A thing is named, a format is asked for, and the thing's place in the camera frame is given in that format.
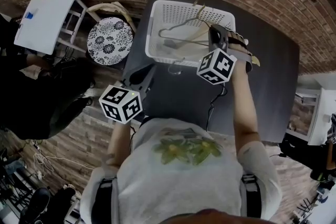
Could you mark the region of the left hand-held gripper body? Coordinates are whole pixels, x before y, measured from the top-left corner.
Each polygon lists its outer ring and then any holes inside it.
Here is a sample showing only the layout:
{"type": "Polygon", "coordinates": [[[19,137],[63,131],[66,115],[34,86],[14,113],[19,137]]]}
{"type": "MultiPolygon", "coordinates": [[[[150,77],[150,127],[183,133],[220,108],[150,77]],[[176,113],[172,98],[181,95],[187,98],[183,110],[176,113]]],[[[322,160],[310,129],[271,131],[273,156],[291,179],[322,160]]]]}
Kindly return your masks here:
{"type": "Polygon", "coordinates": [[[99,103],[107,118],[128,123],[143,111],[142,101],[148,91],[147,84],[125,86],[117,82],[106,87],[99,103]]]}

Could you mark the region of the person's right hand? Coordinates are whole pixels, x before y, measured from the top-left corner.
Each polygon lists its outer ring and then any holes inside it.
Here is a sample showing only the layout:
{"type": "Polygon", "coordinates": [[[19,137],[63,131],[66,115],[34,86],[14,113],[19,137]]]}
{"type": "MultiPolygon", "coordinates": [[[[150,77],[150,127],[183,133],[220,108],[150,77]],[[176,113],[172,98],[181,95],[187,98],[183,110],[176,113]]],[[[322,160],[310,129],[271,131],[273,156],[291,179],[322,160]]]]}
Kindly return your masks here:
{"type": "Polygon", "coordinates": [[[242,35],[236,33],[235,31],[228,30],[227,36],[229,44],[238,44],[244,48],[248,45],[248,39],[244,39],[242,35]]]}

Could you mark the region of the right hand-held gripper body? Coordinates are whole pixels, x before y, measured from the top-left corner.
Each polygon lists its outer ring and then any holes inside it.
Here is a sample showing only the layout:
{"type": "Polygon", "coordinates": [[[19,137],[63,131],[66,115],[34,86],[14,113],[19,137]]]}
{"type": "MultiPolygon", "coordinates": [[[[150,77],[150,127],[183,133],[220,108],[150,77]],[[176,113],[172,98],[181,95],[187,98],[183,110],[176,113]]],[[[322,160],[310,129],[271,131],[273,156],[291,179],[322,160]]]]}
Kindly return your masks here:
{"type": "Polygon", "coordinates": [[[251,53],[216,48],[200,59],[196,74],[212,85],[226,83],[231,78],[237,60],[245,62],[247,72],[252,70],[254,58],[251,53]]]}

